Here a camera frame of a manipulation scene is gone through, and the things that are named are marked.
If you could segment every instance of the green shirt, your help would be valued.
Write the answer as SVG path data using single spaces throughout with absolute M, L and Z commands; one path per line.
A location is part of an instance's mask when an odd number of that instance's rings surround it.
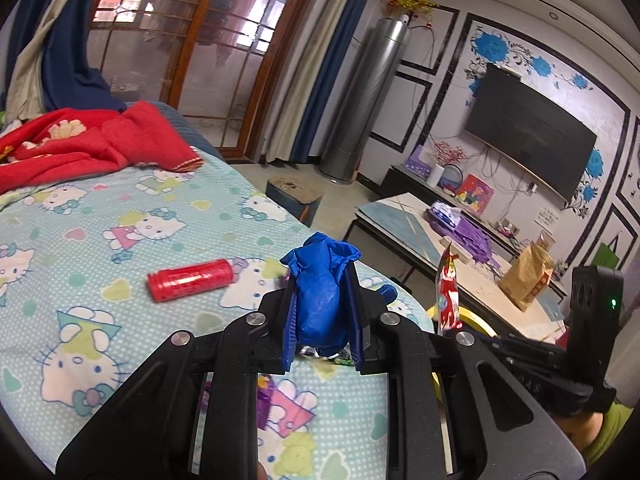
M 591 442 L 582 453 L 587 467 L 591 467 L 593 463 L 609 449 L 615 437 L 618 436 L 618 433 L 622 430 L 622 426 L 625 425 L 627 419 L 631 416 L 632 411 L 631 408 L 614 403 L 611 405 L 609 411 L 604 413 L 600 433 L 598 433 L 596 440 Z

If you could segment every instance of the white container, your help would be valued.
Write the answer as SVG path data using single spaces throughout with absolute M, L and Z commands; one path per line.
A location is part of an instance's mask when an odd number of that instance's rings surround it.
M 442 178 L 442 173 L 444 173 L 444 168 L 436 164 L 427 177 L 427 186 L 436 187 Z

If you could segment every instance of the television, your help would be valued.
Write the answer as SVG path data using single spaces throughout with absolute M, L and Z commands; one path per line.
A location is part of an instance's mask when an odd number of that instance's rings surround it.
M 517 76 L 488 65 L 465 131 L 570 202 L 596 134 Z

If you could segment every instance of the light blue bedsheet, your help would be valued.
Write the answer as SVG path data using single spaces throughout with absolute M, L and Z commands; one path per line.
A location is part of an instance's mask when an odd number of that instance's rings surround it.
M 278 260 L 312 233 L 230 166 L 200 155 L 195 174 L 127 168 L 0 197 L 0 402 L 50 468 L 172 332 L 215 332 L 255 310 L 278 287 Z M 234 264 L 233 285 L 151 300 L 147 273 L 218 258 Z M 386 283 L 356 268 L 364 286 Z M 398 292 L 390 308 L 429 330 L 420 305 Z M 278 401 L 258 432 L 273 480 L 385 477 L 385 376 L 297 358 L 276 382 Z

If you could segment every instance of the silver cylindrical air conditioner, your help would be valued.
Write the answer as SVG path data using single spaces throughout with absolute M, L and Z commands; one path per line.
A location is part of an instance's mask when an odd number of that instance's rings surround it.
M 371 129 L 389 91 L 409 38 L 401 20 L 383 18 L 373 30 L 342 100 L 319 170 L 351 182 Z

